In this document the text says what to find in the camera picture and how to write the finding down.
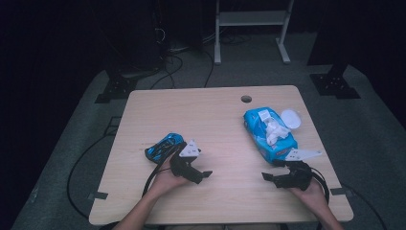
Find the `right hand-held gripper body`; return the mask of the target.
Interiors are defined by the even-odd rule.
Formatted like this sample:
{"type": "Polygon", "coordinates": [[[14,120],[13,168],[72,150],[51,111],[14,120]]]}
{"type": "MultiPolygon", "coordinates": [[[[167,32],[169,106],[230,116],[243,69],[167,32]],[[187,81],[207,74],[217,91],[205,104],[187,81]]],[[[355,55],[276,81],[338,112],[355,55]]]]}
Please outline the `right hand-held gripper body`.
{"type": "Polygon", "coordinates": [[[275,185],[278,188],[299,188],[305,191],[312,177],[311,169],[305,160],[321,154],[318,150],[292,149],[284,159],[280,159],[287,162],[289,174],[276,176],[278,180],[275,185]]]}

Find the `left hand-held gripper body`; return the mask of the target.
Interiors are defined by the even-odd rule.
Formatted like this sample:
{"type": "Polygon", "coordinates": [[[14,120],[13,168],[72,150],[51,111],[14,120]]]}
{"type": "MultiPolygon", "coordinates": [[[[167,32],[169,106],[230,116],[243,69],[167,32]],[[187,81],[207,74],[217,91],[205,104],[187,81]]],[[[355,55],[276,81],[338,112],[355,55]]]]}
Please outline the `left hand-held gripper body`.
{"type": "Polygon", "coordinates": [[[192,166],[192,162],[198,156],[199,148],[193,140],[190,140],[189,143],[179,144],[169,161],[173,175],[184,177],[195,184],[199,184],[205,175],[192,166]]]}

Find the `blue toy car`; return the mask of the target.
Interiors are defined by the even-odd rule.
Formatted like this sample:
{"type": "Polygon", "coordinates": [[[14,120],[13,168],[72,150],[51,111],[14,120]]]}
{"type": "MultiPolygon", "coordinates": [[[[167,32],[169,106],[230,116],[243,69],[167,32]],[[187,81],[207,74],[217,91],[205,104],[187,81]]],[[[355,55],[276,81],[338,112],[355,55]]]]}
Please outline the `blue toy car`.
{"type": "Polygon", "coordinates": [[[145,149],[145,156],[149,161],[156,164],[160,163],[162,159],[165,159],[169,151],[184,142],[183,137],[178,133],[169,133],[161,141],[156,143],[150,148],[145,149]]]}

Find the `blue wet wipes pack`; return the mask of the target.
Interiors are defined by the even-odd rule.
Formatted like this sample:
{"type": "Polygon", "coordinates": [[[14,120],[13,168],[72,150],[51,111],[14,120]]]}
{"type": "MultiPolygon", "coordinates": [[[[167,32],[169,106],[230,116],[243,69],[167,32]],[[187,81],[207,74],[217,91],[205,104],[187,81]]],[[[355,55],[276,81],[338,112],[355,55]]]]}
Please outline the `blue wet wipes pack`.
{"type": "Polygon", "coordinates": [[[280,139],[275,145],[269,146],[266,142],[266,125],[264,123],[268,118],[280,120],[287,128],[289,128],[280,115],[270,107],[250,109],[243,115],[245,128],[254,140],[259,153],[268,163],[272,163],[274,159],[284,159],[292,149],[298,147],[298,142],[290,132],[285,139],[280,139]]]}

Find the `white wet wipe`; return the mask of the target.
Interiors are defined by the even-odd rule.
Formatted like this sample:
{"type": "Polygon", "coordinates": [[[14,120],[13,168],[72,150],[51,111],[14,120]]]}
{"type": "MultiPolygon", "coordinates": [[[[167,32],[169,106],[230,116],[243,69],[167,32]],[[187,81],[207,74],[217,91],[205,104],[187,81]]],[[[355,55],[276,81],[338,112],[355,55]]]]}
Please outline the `white wet wipe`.
{"type": "Polygon", "coordinates": [[[280,139],[285,139],[291,132],[280,120],[268,118],[264,123],[266,142],[269,146],[275,145],[280,139]]]}

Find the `person's right hand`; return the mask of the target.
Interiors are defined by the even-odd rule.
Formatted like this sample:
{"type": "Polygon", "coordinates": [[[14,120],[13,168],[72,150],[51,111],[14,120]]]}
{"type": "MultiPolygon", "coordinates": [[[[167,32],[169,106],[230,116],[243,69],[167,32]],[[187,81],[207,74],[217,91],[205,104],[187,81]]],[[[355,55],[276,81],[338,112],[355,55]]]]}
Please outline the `person's right hand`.
{"type": "Polygon", "coordinates": [[[326,204],[322,186],[315,179],[310,181],[305,191],[299,188],[289,188],[288,191],[297,197],[309,210],[319,210],[326,204]]]}

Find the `person's left hand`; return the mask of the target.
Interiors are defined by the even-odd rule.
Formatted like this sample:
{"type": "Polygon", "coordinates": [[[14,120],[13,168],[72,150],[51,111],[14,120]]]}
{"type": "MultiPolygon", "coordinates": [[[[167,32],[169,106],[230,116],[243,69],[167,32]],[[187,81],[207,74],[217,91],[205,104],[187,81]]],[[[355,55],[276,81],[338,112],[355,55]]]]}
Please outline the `person's left hand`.
{"type": "Polygon", "coordinates": [[[170,162],[166,160],[155,175],[153,182],[148,190],[149,194],[162,196],[169,191],[188,183],[188,180],[182,176],[175,176],[170,169],[170,162]]]}

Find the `dark equipment rack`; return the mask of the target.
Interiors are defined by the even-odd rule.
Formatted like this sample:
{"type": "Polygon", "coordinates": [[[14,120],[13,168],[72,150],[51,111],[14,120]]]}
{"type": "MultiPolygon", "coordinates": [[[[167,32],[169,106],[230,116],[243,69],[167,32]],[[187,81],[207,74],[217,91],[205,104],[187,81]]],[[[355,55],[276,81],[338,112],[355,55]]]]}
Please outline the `dark equipment rack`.
{"type": "Polygon", "coordinates": [[[113,67],[152,69],[169,45],[203,46],[202,0],[95,0],[113,67]]]}

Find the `white metal stand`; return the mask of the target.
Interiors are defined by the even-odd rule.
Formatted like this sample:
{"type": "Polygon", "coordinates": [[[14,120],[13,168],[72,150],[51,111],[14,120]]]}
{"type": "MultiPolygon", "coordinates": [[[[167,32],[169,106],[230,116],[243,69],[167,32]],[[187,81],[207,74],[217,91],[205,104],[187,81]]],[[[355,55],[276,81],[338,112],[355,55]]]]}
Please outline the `white metal stand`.
{"type": "Polygon", "coordinates": [[[288,0],[284,11],[221,11],[220,0],[216,0],[215,32],[214,32],[214,63],[221,63],[220,29],[223,27],[244,26],[281,26],[281,34],[276,38],[277,47],[284,64],[291,62],[285,49],[284,40],[295,0],[288,0]]]}

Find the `black stand base plate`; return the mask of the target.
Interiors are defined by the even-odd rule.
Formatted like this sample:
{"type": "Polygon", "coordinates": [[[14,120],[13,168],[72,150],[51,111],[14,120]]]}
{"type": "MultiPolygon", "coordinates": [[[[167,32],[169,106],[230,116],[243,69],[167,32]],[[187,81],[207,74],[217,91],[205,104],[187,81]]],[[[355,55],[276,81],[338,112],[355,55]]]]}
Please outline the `black stand base plate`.
{"type": "Polygon", "coordinates": [[[96,104],[108,104],[112,100],[127,99],[136,88],[138,80],[123,76],[109,77],[104,90],[95,100],[96,104]]]}
{"type": "Polygon", "coordinates": [[[311,74],[310,78],[321,96],[335,96],[339,100],[359,99],[357,91],[344,78],[346,63],[335,63],[325,74],[311,74]]]}

